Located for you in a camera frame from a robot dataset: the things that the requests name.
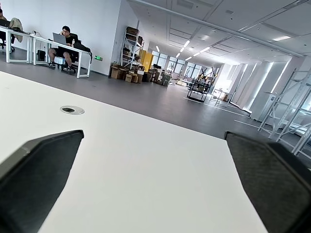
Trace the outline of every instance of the backpack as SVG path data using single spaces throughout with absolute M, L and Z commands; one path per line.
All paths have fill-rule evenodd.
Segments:
M 89 53 L 90 53 L 90 56 L 91 56 L 91 63 L 92 63 L 93 54 L 92 54 L 90 48 L 85 47 L 83 44 L 79 43 L 79 41 L 76 42 L 76 43 L 74 43 L 74 44 L 73 44 L 73 47 L 74 47 L 75 49 L 78 49 L 78 50 L 82 50 L 82 51 L 85 51 L 85 52 L 89 52 Z

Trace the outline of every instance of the window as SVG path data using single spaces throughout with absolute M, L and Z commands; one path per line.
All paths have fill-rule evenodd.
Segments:
M 157 62 L 157 65 L 162 67 L 162 69 L 163 69 L 165 66 L 165 63 L 166 63 L 166 59 L 167 59 L 167 55 L 161 53 L 159 60 Z
M 174 71 L 176 67 L 177 58 L 170 57 L 169 65 L 167 66 L 166 70 Z
M 179 72 L 181 71 L 181 69 L 183 68 L 185 63 L 186 63 L 185 61 L 178 59 L 177 63 L 176 63 L 176 67 L 175 67 L 174 73 L 179 74 Z
M 194 70 L 194 67 L 195 67 L 195 64 L 188 62 L 184 75 L 187 77 L 191 77 L 193 70 Z
M 153 58 L 153 60 L 152 60 L 151 65 L 157 64 L 157 61 L 159 60 L 159 55 L 160 55 L 160 53 L 159 53 L 159 52 L 152 51 L 152 55 L 154 56 L 154 58 Z
M 194 68 L 193 73 L 192 73 L 192 75 L 191 75 L 191 77 L 192 77 L 193 79 L 196 79 L 196 78 L 198 77 L 198 75 L 200 74 L 201 68 L 202 68 L 201 66 L 195 65 L 195 68 Z
M 167 55 L 162 54 L 162 53 L 158 53 L 156 51 L 152 51 L 152 55 L 154 56 L 154 58 L 152 60 L 152 65 L 156 64 L 156 65 L 164 68 L 165 63 L 166 63 L 166 59 L 167 59 Z

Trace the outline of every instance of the white table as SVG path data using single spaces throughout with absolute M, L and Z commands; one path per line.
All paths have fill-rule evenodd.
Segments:
M 5 28 L 3 26 L 0 26 L 0 31 L 6 33 L 6 62 L 25 62 L 25 63 L 31 63 L 31 43 L 32 43 L 32 35 L 31 34 L 24 34 L 15 32 L 12 29 Z M 11 35 L 22 35 L 27 38 L 27 58 L 26 60 L 16 60 L 10 58 L 10 50 L 11 50 Z
M 59 47 L 63 47 L 63 48 L 66 48 L 66 49 L 78 52 L 79 53 L 79 64 L 78 64 L 77 78 L 79 79 L 81 77 L 89 77 L 90 67 L 91 67 L 91 56 L 90 56 L 89 52 L 82 51 L 82 50 L 79 50 L 79 49 L 75 49 L 75 48 L 73 48 L 71 46 L 63 45 L 63 44 L 60 44 L 60 43 L 57 43 L 57 42 L 54 42 L 54 41 L 50 41 L 48 39 L 45 39 L 45 38 L 37 36 L 37 35 L 32 35 L 32 38 L 33 38 L 33 50 L 34 50 L 33 51 L 33 53 L 34 53 L 34 65 L 42 64 L 42 63 L 47 63 L 49 61 L 48 60 L 48 56 L 49 56 L 48 54 L 46 56 L 46 61 L 45 62 L 39 62 L 39 61 L 36 60 L 35 43 L 36 43 L 37 40 L 39 40 L 39 41 L 47 43 L 48 45 L 56 45 L 56 46 L 59 46 Z M 89 63 L 88 63 L 87 74 L 82 74 L 81 75 L 80 72 L 81 72 L 81 58 L 82 58 L 82 54 L 87 54 L 89 56 Z
M 3 72 L 0 79 L 0 162 L 27 140 L 85 133 L 40 233 L 267 233 L 224 140 Z M 85 113 L 64 114 L 63 105 Z

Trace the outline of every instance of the gray floor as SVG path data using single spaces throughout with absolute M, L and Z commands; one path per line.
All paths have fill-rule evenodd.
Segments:
M 11 56 L 21 59 L 26 55 L 16 50 Z M 233 131 L 267 139 L 266 133 L 257 131 L 259 123 L 250 119 L 246 112 L 226 106 L 225 102 L 224 106 L 215 105 L 215 101 L 208 98 L 205 104 L 188 100 L 187 89 L 178 85 L 166 88 L 154 83 L 128 83 L 93 72 L 89 78 L 77 79 L 75 75 L 48 67 L 8 64 L 1 51 L 0 70 L 214 137 L 223 138 L 225 131 Z M 294 143 L 299 137 L 290 135 L 288 140 Z M 311 167 L 309 159 L 303 156 L 300 159 Z

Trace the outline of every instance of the sneaker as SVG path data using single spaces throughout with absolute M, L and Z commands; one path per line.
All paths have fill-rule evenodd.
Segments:
M 56 67 L 56 63 L 55 62 L 50 62 L 46 64 L 47 67 Z
M 74 69 L 71 68 L 71 67 L 65 67 L 65 68 L 63 68 L 63 70 L 66 71 L 66 72 L 72 72 L 72 71 L 74 71 Z

